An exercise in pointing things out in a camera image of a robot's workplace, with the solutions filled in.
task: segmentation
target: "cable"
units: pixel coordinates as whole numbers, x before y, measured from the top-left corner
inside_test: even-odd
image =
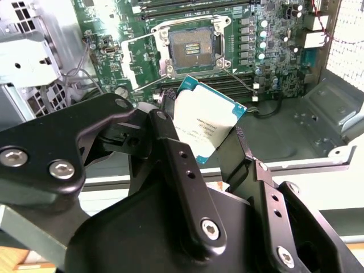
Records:
[[[49,101],[49,98],[47,96],[47,87],[45,85],[40,87],[39,94],[40,94],[40,98],[42,99],[42,101],[44,103],[44,107],[47,109],[47,111],[49,113],[54,112],[51,102]]]
[[[240,82],[246,89],[248,89],[249,91],[255,92],[255,90],[253,88],[250,88],[249,86],[246,85],[246,83],[241,80],[240,78],[238,78],[237,76],[235,76],[234,74],[230,73],[229,71],[227,71],[226,69],[224,69],[224,71],[230,75],[231,77],[233,77],[234,79],[236,79],[238,82]]]
[[[364,43],[364,40],[361,41],[357,41],[357,42],[347,42],[347,41],[343,41],[343,40],[339,40],[336,39],[333,35],[331,35],[326,28],[324,27],[324,24],[321,21],[321,17],[319,14],[319,10],[315,4],[315,0],[311,0],[311,5],[313,6],[313,9],[315,10],[315,15],[317,16],[318,22],[320,23],[321,29],[324,32],[324,34],[329,37],[329,39],[334,40],[337,43],[341,43],[341,44],[359,44],[359,43]]]
[[[272,117],[273,115],[279,113],[279,111],[282,108],[282,102],[283,102],[283,92],[281,92],[279,98],[278,98],[278,103],[277,103],[277,107],[270,113],[268,114],[260,114],[258,111],[253,112],[254,117],[259,118],[259,119],[265,119],[265,118],[269,118]]]

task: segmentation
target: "mesh panel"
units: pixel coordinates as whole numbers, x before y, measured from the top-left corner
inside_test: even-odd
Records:
[[[38,86],[35,89],[36,91],[33,92],[33,95],[28,99],[28,104],[35,116],[41,117],[48,114],[48,111],[44,106],[42,98],[40,97],[40,87]],[[47,89],[47,96],[54,111],[66,108],[65,91],[63,90],[63,87],[59,84],[52,84],[48,86]]]
[[[342,0],[326,68],[364,91],[364,13],[362,0]]]

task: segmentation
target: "hole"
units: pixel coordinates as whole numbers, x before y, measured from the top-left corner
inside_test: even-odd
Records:
[[[139,144],[139,139],[138,138],[130,138],[129,141],[127,142],[127,144],[130,147],[135,147],[136,145]]]
[[[15,13],[18,16],[18,19],[20,21],[24,20],[24,15],[22,14],[22,12],[20,10],[16,10]]]
[[[80,154],[81,154],[81,156],[83,156],[84,152],[85,152],[85,147],[81,147],[80,148]]]
[[[16,24],[18,26],[18,30],[21,32],[21,33],[24,33],[24,29],[22,27],[22,25],[20,23],[17,23]]]
[[[191,179],[195,179],[196,178],[196,175],[193,172],[191,172],[191,171],[187,171],[187,176],[189,178],[191,178]]]
[[[182,151],[180,151],[180,156],[181,156],[182,158],[187,158],[187,155],[186,155],[184,152],[182,152]]]
[[[279,218],[282,218],[282,214],[278,210],[274,210],[275,215],[277,215]]]
[[[24,17],[25,17],[26,19],[29,19],[29,18],[30,18],[30,15],[29,15],[29,12],[27,11],[27,9],[22,9],[22,12],[23,12]]]
[[[28,21],[28,25],[29,25],[29,28],[30,28],[31,30],[34,30],[34,29],[35,29],[35,26],[34,26],[33,21]]]
[[[29,29],[29,26],[28,26],[27,22],[22,22],[22,27],[23,27],[23,29],[24,29],[24,32],[29,32],[29,31],[30,31],[30,29]]]

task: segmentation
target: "screw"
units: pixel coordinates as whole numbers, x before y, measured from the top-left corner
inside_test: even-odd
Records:
[[[221,66],[223,65],[222,60],[217,60],[217,61],[216,61],[216,65],[217,65],[218,67],[221,67]]]
[[[211,220],[203,220],[201,223],[203,232],[209,237],[209,239],[215,241],[220,236],[220,231],[217,225]]]
[[[161,119],[167,119],[167,116],[166,116],[163,112],[161,112],[161,111],[158,111],[158,112],[157,112],[157,115],[158,115],[158,117],[160,117]]]
[[[20,167],[28,161],[28,155],[18,149],[8,149],[0,154],[0,162],[8,167]]]
[[[265,165],[263,162],[259,162],[259,165],[262,167],[263,170],[268,171],[267,165]]]
[[[293,260],[293,257],[291,253],[288,252],[287,249],[284,247],[278,246],[277,253],[279,256],[279,259],[289,268],[295,267],[295,261]]]
[[[126,103],[125,103],[125,101],[123,101],[122,99],[117,98],[117,99],[115,100],[115,102],[116,102],[116,104],[117,104],[117,105],[119,105],[119,106],[121,106],[121,107],[123,107],[123,108],[127,108],[127,104],[126,104]]]
[[[289,183],[289,187],[295,192],[295,193],[300,193],[300,188],[293,183]]]
[[[167,38],[167,37],[168,37],[168,32],[167,32],[167,31],[162,31],[162,32],[160,33],[160,36],[161,36],[162,38]]]
[[[52,176],[58,179],[69,179],[75,174],[75,168],[65,160],[53,162],[49,167]]]

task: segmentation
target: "motherboard component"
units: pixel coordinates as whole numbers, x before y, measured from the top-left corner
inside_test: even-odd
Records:
[[[241,102],[304,94],[299,71],[307,49],[300,33],[309,5],[303,0],[80,0],[74,6],[103,90],[124,86],[132,103],[153,102],[156,86],[179,86],[186,75],[218,79],[223,88],[234,83],[229,94]],[[250,74],[265,78],[254,94],[253,80],[244,80],[245,89],[234,78]]]
[[[317,16],[314,16],[312,14],[307,14],[304,17],[303,25],[305,28],[316,31],[316,30],[322,30],[322,27],[326,29],[326,26],[329,22],[329,16],[328,15],[322,15],[320,16],[320,19]]]
[[[214,28],[169,33],[171,59],[178,72],[180,69],[215,65]]]
[[[210,27],[189,28],[191,23],[207,21]],[[183,78],[208,75],[231,67],[225,58],[224,29],[231,24],[228,16],[205,15],[162,22],[153,27],[156,49],[160,53],[161,75]]]

